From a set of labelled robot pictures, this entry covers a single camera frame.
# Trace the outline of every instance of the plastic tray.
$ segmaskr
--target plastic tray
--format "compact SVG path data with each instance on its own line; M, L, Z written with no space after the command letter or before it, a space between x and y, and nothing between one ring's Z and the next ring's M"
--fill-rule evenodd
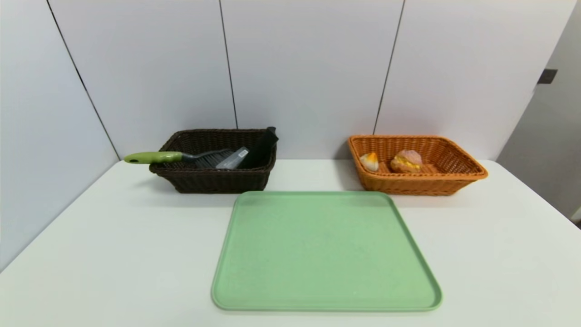
M387 195L247 192L212 298L225 310L427 311L442 292Z

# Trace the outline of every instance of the dark brown wicker basket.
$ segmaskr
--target dark brown wicker basket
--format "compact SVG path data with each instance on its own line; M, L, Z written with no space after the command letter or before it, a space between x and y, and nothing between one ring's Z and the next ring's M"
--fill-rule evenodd
M171 136L160 151L198 154L210 150L252 148L266 130L196 129L183 130ZM253 169L199 169L192 163L171 162L149 165L152 173L170 181L180 193L243 193L262 191L277 158L276 146L269 158Z

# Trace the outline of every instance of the food item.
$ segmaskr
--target food item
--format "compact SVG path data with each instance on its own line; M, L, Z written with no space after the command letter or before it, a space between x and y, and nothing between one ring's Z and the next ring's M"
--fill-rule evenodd
M363 164L363 167L376 172L379 170L379 161L377 160L377 154L375 152L367 153L359 157L359 160Z
M396 173L419 173L422 170L422 156L414 150L402 150L390 163Z

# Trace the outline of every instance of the wall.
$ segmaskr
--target wall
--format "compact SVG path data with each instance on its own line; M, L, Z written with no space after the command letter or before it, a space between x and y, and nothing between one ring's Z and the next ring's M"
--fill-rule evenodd
M118 153L236 128L218 0L50 0Z
M276 126L279 158L349 158L347 138L373 133L402 4L222 0L238 126Z
M275 125L279 158L348 157L375 127L495 159L575 1L406 0L390 63L403 3L51 0L122 156L237 124Z
M496 159L575 0L406 0L375 132Z
M43 0L2 1L0 270L119 159Z
M547 67L498 162L572 218L581 206L581 3L577 3Z

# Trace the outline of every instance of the wicker basket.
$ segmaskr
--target wicker basket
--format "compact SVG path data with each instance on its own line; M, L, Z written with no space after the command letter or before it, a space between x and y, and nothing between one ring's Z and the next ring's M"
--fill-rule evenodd
M197 129L179 131L171 136L160 151L181 151L198 154L210 150L241 147L252 148L265 132L260 129ZM269 158L253 169L199 169L192 163L154 163L149 170L170 181L180 193L243 193L262 191L276 161L277 148Z
M366 190L414 196L449 196L488 176L482 165L456 143L439 136L351 136L349 148L359 180ZM416 150L424 162L421 173L393 173L389 162L401 150ZM379 170L363 167L359 157L377 153Z

